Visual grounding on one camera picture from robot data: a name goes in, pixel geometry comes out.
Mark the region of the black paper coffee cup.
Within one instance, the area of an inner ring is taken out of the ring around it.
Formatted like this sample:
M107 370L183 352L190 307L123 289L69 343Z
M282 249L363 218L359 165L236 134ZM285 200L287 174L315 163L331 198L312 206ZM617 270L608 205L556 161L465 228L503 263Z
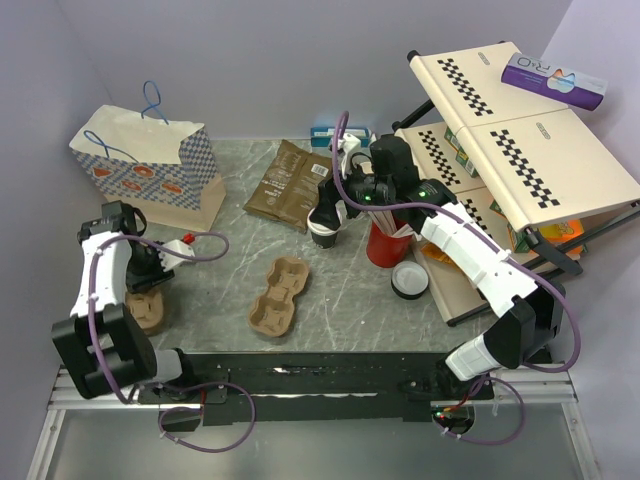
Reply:
M311 238L314 244L321 249L333 248L336 244L337 237L337 231L330 231L328 234L311 231Z

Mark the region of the brown pulp cup carrier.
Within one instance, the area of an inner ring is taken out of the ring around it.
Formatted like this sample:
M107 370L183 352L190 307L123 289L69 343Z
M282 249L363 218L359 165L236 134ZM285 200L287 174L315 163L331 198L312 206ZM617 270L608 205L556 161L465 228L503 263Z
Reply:
M268 337L285 335L293 324L295 298L305 289L309 275L304 260L287 256L275 259L266 275L266 290L252 304L249 326Z

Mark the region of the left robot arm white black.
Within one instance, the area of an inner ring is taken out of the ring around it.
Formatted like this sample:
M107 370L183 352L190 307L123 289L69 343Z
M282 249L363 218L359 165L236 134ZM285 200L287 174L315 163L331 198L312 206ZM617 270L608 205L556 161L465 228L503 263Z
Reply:
M162 383L177 402L191 399L198 378L179 348L156 350L126 305L127 294L148 293L174 277L180 258L120 235L141 236L140 209L105 203L101 216L82 224L77 238L84 264L70 317L52 326L52 340L79 392L92 399L118 387Z

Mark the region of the blue checkered paper bag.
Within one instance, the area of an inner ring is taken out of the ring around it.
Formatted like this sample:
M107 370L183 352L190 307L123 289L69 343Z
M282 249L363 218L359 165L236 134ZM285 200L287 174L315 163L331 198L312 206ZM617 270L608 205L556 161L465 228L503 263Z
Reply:
M69 148L107 200L131 204L152 223L208 231L226 188L206 126L168 119L152 80L143 96L139 112L98 108Z

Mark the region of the purple white box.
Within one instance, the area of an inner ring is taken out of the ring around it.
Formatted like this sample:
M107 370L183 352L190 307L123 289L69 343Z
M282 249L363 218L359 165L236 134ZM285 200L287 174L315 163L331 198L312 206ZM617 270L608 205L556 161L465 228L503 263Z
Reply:
M501 82L587 111L602 103L608 88L606 80L522 53L511 56Z

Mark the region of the red cup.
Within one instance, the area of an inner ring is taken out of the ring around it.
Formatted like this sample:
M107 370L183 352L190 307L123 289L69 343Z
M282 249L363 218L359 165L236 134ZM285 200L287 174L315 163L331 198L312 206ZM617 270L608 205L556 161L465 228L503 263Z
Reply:
M393 268L404 260L412 240L412 234L404 237L386 235L375 223L372 223L366 255L375 266Z

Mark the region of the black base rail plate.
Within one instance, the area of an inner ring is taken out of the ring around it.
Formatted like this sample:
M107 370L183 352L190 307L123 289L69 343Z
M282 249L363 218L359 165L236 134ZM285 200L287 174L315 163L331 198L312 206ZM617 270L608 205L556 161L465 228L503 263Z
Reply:
M139 401L194 407L207 426L250 419L429 422L433 405L456 403L473 386L446 370L441 353L194 353L186 360L192 391L150 387Z

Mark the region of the green snack boxes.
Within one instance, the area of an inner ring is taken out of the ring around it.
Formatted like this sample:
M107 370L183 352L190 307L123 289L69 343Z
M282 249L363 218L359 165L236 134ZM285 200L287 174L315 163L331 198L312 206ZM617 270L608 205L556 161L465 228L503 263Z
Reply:
M455 151L455 160L463 167L469 176L471 178L478 177L479 174L475 166L449 127L446 127L445 129L444 139Z

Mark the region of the teal blue box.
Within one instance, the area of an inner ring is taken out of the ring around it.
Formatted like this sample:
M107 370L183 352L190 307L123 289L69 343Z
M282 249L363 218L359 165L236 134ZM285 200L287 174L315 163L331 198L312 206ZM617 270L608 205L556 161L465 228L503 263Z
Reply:
M333 127L312 127L310 129L310 141L312 148L328 148L331 143L331 137L333 136ZM345 133L351 134L358 138L363 147L369 145L369 140L372 135L372 131L366 127L348 127L345 129Z

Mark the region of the orange snack packet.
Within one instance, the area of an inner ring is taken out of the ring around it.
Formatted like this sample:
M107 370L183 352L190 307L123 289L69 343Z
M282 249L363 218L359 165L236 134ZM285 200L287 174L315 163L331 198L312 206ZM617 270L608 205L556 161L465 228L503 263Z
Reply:
M421 252L425 257L431 258L433 260L439 261L444 264L454 265L455 262L444 253L439 247L435 244L427 242L421 247Z

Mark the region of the white plastic cup lid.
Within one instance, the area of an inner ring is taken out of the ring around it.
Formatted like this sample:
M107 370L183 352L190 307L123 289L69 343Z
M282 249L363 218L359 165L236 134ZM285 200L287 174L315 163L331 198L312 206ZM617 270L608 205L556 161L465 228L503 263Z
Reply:
M344 219L343 219L342 213L339 210L336 211L339 223L338 223L338 228L335 229L335 230L330 229L330 228L324 226L323 224L313 222L311 220L311 216L312 216L312 214L314 212L315 212L315 209L312 209L310 211L310 213L308 214L308 216L307 216L307 227L311 231L312 234L319 235L321 237L329 237L329 236L337 234L340 231L340 229L342 228L342 225L344 223Z

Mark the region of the cream checkered tiered shelf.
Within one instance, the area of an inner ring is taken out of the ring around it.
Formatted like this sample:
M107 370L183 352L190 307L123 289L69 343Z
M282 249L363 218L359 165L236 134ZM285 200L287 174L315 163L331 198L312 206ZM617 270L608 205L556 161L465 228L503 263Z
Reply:
M568 105L501 82L511 42L407 60L428 100L393 125L419 172L462 201L495 200L527 232L529 269L582 273L581 247L638 216L639 184ZM479 176L445 141L449 127Z

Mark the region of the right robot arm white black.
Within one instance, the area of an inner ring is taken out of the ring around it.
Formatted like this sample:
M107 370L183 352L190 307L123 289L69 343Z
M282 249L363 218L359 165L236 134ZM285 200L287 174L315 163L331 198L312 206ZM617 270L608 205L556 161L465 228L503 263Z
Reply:
M350 218L362 211L393 211L449 256L479 290L498 319L448 354L436 376L444 396L459 398L472 379L500 367L516 369L528 363L558 333L563 294L515 262L441 181L422 179L403 139L384 135L373 142L369 172L354 160L359 146L359 139L352 135L333 135L332 175L318 186L318 204L308 216L310 228L336 234L342 225L339 201Z

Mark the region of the brown coffee bean pouch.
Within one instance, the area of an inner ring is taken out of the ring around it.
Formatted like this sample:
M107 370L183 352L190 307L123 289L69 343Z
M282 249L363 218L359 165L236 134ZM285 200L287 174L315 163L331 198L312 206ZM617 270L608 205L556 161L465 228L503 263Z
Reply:
M318 202L318 185L331 173L329 157L283 140L243 209L305 233L307 217Z

